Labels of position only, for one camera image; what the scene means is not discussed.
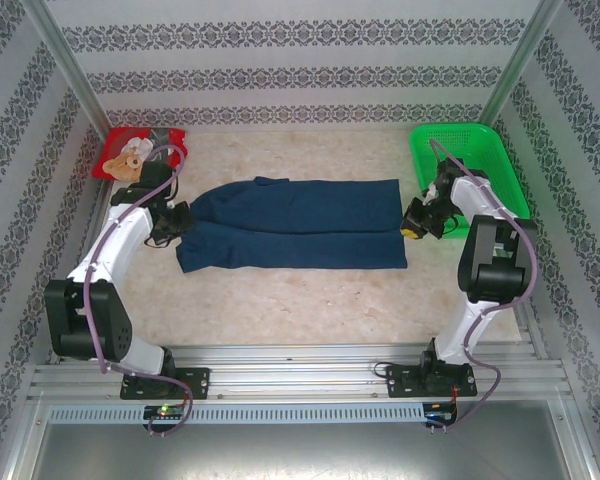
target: marble floor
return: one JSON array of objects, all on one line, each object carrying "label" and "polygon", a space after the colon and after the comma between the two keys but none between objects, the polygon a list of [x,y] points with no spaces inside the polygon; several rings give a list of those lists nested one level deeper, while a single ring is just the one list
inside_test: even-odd
[{"label": "marble floor", "polygon": [[[405,131],[189,134],[179,200],[255,176],[398,178],[403,206],[419,192]],[[463,240],[407,240],[406,270],[207,268],[183,274],[174,242],[140,247],[121,297],[134,331],[160,345],[423,342],[448,323]],[[486,340],[520,340],[503,312]]]}]

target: patterned wallpaper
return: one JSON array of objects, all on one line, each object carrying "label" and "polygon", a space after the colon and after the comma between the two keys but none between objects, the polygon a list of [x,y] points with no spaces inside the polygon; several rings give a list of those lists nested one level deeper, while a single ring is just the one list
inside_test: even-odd
[{"label": "patterned wallpaper", "polygon": [[475,121],[537,0],[49,0],[113,125]]},{"label": "patterned wallpaper", "polygon": [[538,223],[533,307],[600,465],[600,0],[564,2],[495,127]]},{"label": "patterned wallpaper", "polygon": [[100,148],[21,4],[0,0],[0,452],[50,348],[42,290],[78,260]]}]

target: teddy bear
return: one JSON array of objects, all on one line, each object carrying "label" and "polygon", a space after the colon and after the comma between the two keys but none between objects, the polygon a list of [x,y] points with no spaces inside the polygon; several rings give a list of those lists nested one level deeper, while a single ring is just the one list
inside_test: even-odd
[{"label": "teddy bear", "polygon": [[132,138],[124,146],[120,155],[102,164],[102,171],[116,180],[137,182],[140,180],[142,163],[153,149],[153,142],[148,139]]}]

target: plastic basket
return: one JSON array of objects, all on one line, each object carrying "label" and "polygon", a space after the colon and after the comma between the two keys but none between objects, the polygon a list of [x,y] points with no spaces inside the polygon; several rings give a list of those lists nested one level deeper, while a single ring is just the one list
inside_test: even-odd
[{"label": "plastic basket", "polygon": [[[509,210],[520,218],[529,218],[529,207],[524,198],[502,140],[491,128],[477,123],[447,123],[422,125],[411,132],[409,142],[413,153],[418,182],[426,189],[437,175],[437,160],[429,144],[431,138],[440,142],[456,157],[462,158],[468,168],[484,171],[491,188]],[[458,216],[458,227],[453,220],[445,224],[444,238],[462,238],[469,233],[467,220]]]}]

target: navy blue pants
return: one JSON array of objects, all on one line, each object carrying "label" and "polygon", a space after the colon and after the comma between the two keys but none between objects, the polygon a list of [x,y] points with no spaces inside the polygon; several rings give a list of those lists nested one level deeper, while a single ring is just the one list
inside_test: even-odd
[{"label": "navy blue pants", "polygon": [[406,268],[397,180],[290,182],[257,177],[191,205],[176,254],[183,272],[239,268]]}]

